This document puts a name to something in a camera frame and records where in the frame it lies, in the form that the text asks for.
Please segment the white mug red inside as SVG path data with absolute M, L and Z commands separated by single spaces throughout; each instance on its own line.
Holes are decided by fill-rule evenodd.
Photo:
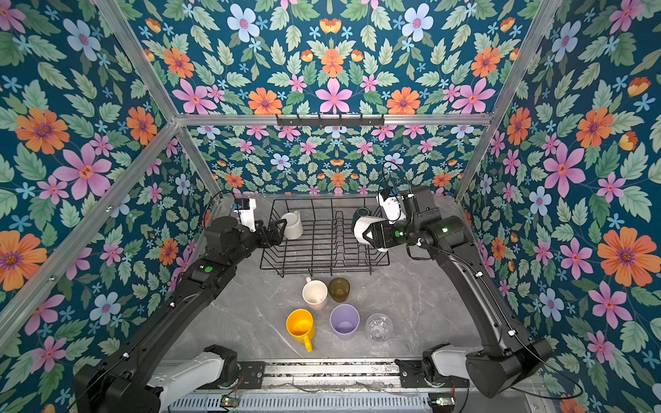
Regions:
M 286 221 L 284 237 L 287 240 L 300 239 L 304 232 L 304 227 L 299 211 L 285 213 L 282 218 Z

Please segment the cream faceted mug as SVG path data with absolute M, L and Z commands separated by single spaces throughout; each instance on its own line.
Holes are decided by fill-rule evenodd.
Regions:
M 387 248 L 383 246 L 383 243 L 375 239 L 374 225 L 383 222 L 387 222 L 387 220 L 372 216 L 364 216 L 357 219 L 353 226 L 356 241 L 359 244 L 368 245 L 377 251 L 387 252 Z

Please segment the dark green mug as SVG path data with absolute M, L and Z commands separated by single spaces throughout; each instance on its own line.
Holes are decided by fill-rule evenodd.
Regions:
M 360 208 L 357 208 L 356 211 L 354 212 L 354 218 L 359 219 L 362 217 L 367 217 L 371 215 L 371 211 L 368 208 L 365 208 L 364 206 L 361 206 Z

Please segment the white mug pink handle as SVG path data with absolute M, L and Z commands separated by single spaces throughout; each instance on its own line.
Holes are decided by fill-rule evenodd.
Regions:
M 328 287 L 325 282 L 306 277 L 306 285 L 302 289 L 302 299 L 310 309 L 315 311 L 325 309 L 328 296 Z

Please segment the yellow mug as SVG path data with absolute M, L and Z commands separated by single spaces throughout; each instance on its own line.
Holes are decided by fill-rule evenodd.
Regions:
M 316 334 L 313 315 L 305 309 L 292 311 L 286 321 L 287 333 L 305 346 L 307 352 L 313 352 L 313 339 Z

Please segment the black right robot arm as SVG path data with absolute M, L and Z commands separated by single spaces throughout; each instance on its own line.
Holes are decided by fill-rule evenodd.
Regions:
M 400 245 L 426 251 L 453 283 L 480 336 L 478 347 L 432 349 L 425 360 L 433 374 L 470 380 L 483 396 L 493 398 L 554 356 L 549 342 L 534 337 L 499 292 L 461 217 L 442 211 L 423 187 L 401 193 L 387 188 L 376 199 L 382 217 L 364 229 L 356 227 L 356 239 L 382 252 Z

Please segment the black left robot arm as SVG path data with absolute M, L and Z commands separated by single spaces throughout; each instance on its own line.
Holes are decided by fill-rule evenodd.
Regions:
M 155 371 L 180 335 L 227 287 L 239 263 L 257 249 L 280 244 L 286 225 L 286 220 L 258 221 L 251 231 L 231 216 L 214 220 L 204 232 L 207 252 L 189 265 L 172 296 L 119 350 L 75 374 L 78 411 L 161 412 L 206 384 L 236 385 L 238 356 L 218 344 L 168 372 Z

